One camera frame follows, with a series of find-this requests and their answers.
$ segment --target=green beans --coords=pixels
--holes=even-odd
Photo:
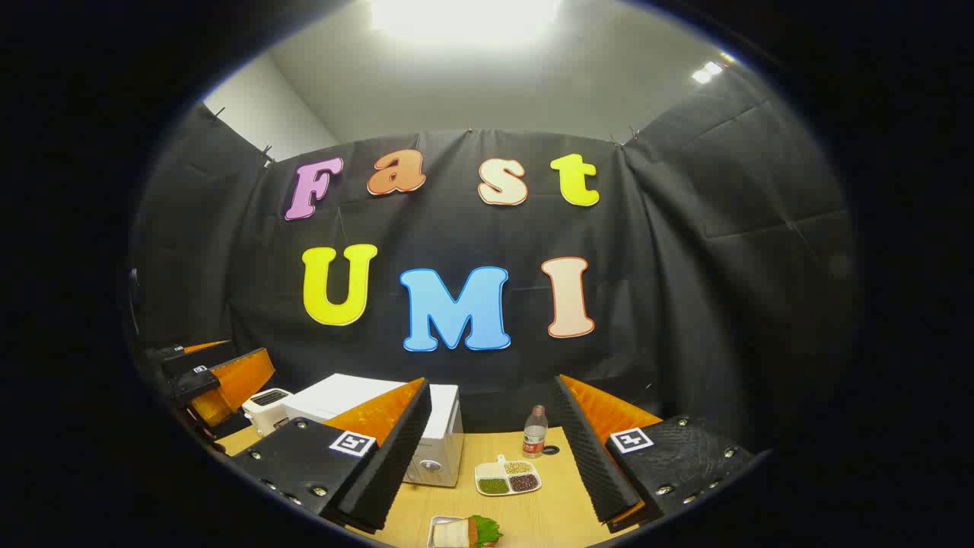
[[[498,480],[480,480],[479,482],[480,490],[488,494],[501,494],[508,492],[507,482],[503,479]]]

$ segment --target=white appliance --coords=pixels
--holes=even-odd
[[[257,392],[243,402],[243,416],[250,419],[261,437],[270,435],[287,422],[284,400],[289,396],[290,392],[279,388]]]
[[[335,373],[282,401],[289,418],[303,416],[324,422],[402,386],[404,382]],[[454,487],[460,475],[464,423],[456,384],[431,384],[432,411],[403,481]]]

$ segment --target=yellow letter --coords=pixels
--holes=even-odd
[[[575,206],[594,206],[599,193],[585,188],[585,176],[595,175],[595,166],[585,164],[580,154],[569,154],[551,161],[551,168],[561,176],[561,195]]]
[[[328,263],[335,259],[331,248],[311,248],[301,255],[305,263],[305,310],[316,322],[347,326],[361,317],[368,298],[368,262],[379,250],[371,244],[345,248],[349,260],[349,296],[341,304],[328,302]]]

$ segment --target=ceiling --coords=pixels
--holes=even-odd
[[[371,2],[358,0],[271,56],[340,142],[468,127],[625,142],[700,86],[691,74],[720,54],[661,14],[610,0],[563,0],[539,34],[480,46],[374,29]]]

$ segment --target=letter u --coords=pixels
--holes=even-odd
[[[311,248],[301,255],[305,263],[304,304],[308,315],[327,326],[347,326],[365,312],[368,299],[368,263],[379,252],[371,244],[345,248],[349,260],[349,296],[341,304],[328,301],[328,264],[335,259],[331,248]]]

